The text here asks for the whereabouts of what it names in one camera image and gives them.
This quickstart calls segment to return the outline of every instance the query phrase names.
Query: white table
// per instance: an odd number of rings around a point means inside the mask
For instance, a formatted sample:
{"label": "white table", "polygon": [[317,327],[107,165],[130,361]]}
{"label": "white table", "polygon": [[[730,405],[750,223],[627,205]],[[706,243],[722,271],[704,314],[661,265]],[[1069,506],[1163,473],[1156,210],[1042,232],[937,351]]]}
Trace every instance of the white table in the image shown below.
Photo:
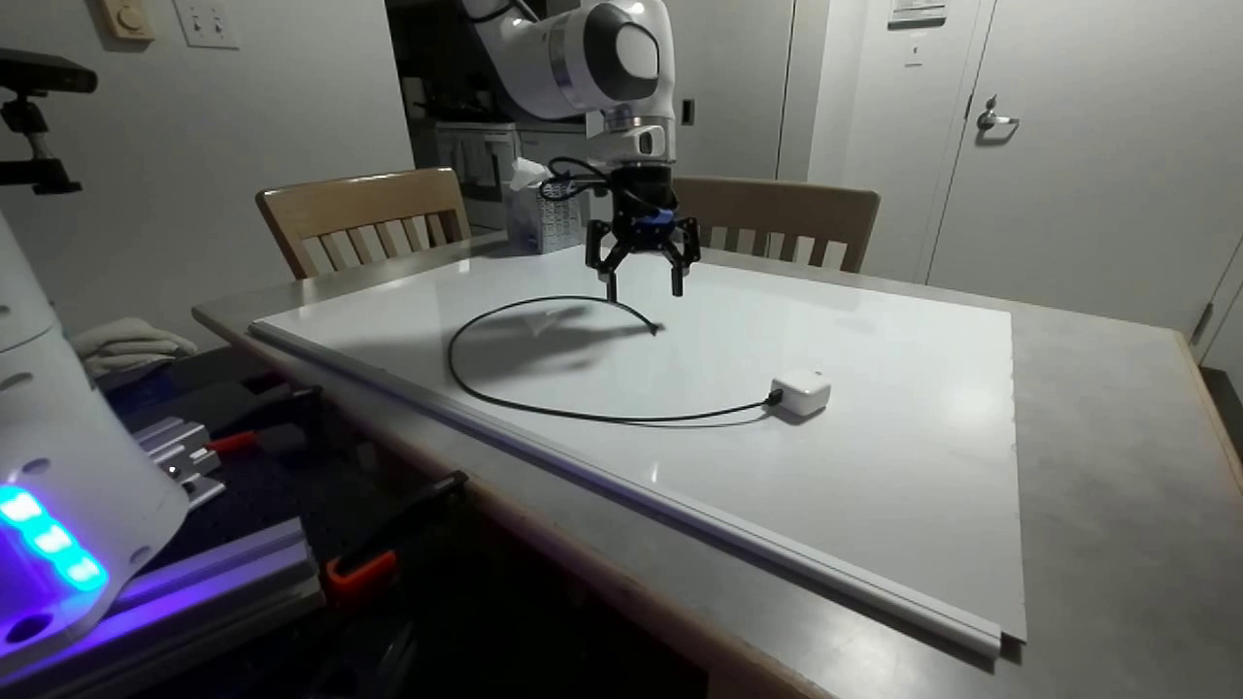
{"label": "white table", "polygon": [[1233,605],[1243,590],[1240,463],[1179,335],[832,275],[1013,319],[1031,645],[1022,662],[987,671],[249,339],[254,319],[443,260],[283,282],[209,302],[197,319],[280,373],[322,383],[390,450],[423,469],[467,469],[502,524],[704,662],[714,693],[1243,692],[1243,610]]}

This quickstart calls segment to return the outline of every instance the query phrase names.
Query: led light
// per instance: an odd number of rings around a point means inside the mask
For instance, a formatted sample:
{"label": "led light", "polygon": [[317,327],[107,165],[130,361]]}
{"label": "led light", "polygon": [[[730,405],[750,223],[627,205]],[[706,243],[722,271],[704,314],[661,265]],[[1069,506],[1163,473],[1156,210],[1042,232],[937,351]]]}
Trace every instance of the led light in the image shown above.
{"label": "led light", "polygon": [[33,494],[0,494],[4,502],[0,502],[0,511],[4,511],[4,520],[12,520],[12,524],[25,524],[25,520],[34,520],[34,516],[45,516],[45,509],[38,509],[38,502],[33,496]]}
{"label": "led light", "polygon": [[38,551],[55,553],[55,551],[67,551],[76,546],[69,533],[67,529],[52,529],[34,538]]}
{"label": "led light", "polygon": [[0,485],[0,529],[12,529],[64,584],[78,592],[108,584],[108,570],[29,487]]}
{"label": "led light", "polygon": [[81,557],[78,568],[69,568],[69,578],[76,578],[78,584],[90,584],[90,583],[100,578],[100,574],[107,574],[107,568],[95,562],[95,557]]}

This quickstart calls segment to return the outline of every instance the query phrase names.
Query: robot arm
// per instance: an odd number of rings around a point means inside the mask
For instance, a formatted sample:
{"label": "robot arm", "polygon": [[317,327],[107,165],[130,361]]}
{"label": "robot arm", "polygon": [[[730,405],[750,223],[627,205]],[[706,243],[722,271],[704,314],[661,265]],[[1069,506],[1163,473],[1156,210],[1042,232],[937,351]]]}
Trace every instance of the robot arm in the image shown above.
{"label": "robot arm", "polygon": [[670,165],[675,159],[675,52],[664,0],[601,0],[537,20],[520,0],[464,0],[509,102],[542,120],[601,117],[586,140],[616,192],[616,222],[592,222],[586,265],[618,300],[631,251],[664,251],[674,292],[698,260],[697,222],[675,216]]}
{"label": "robot arm", "polygon": [[[47,52],[0,50],[4,122],[29,135],[29,163],[0,163],[0,187],[67,192],[33,96],[90,94],[95,73]],[[191,496],[137,447],[78,351],[0,210],[0,693],[81,635],[125,583],[178,533]]]}
{"label": "robot arm", "polygon": [[607,135],[647,135],[601,159],[675,159],[675,52],[661,0],[610,0],[553,20],[519,0],[464,0],[464,10],[525,117],[601,113]]}

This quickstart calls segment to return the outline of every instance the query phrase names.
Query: wooden chair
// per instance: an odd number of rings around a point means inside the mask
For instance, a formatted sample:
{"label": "wooden chair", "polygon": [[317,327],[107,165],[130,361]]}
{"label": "wooden chair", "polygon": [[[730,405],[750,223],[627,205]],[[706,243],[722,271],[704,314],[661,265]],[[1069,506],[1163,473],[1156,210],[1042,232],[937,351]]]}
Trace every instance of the wooden chair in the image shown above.
{"label": "wooden chair", "polygon": [[396,172],[258,192],[288,269],[326,275],[472,238],[458,175]]}
{"label": "wooden chair", "polygon": [[858,271],[884,197],[807,182],[675,178],[679,216],[704,249]]}

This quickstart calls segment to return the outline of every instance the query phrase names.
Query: black cable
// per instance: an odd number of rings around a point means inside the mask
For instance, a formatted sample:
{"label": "black cable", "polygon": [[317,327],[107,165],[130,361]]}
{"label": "black cable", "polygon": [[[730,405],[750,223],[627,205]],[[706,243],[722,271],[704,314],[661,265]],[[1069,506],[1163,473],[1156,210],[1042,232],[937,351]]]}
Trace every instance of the black cable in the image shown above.
{"label": "black cable", "polygon": [[499,314],[519,310],[519,305],[566,302],[566,300],[618,305],[618,310],[635,314],[648,335],[661,335],[661,331],[664,331],[661,323],[652,323],[652,319],[643,314],[638,305],[610,302],[610,300],[598,300],[598,295],[531,295],[531,300],[519,300],[519,302],[482,310],[482,314],[474,314],[472,323],[464,323],[464,327],[451,335],[451,342],[447,342],[447,348],[443,348],[443,351],[447,351],[447,373],[451,373],[451,379],[455,379],[467,394],[487,401],[487,405],[499,405],[499,407],[531,412],[531,414],[559,414],[559,419],[586,419],[586,421],[698,421],[698,419],[721,419],[721,414],[739,414],[739,412],[774,407],[774,405],[783,401],[779,392],[771,392],[767,401],[730,405],[730,407],[714,407],[714,412],[610,414],[610,412],[566,412],[566,407],[553,407],[553,405],[506,401],[506,394],[495,394],[495,392],[474,389],[474,383],[458,373],[458,342],[464,342],[477,323],[499,319]]}
{"label": "black cable", "polygon": [[574,156],[557,156],[547,159],[553,178],[542,182],[542,197],[543,203],[572,203],[596,187],[607,187],[621,197],[631,197],[643,210],[656,210],[648,197],[643,197],[635,187],[618,187],[616,175],[607,175],[601,165],[574,159]]}

